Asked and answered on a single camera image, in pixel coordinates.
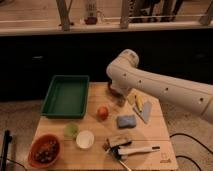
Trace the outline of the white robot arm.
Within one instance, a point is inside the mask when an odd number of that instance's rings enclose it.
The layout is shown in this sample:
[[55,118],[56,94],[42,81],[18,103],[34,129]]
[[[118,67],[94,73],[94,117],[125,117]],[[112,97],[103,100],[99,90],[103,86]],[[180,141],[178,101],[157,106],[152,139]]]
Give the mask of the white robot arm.
[[213,125],[213,85],[140,70],[139,56],[123,50],[106,68],[110,88],[127,97],[132,89],[143,91],[197,114]]

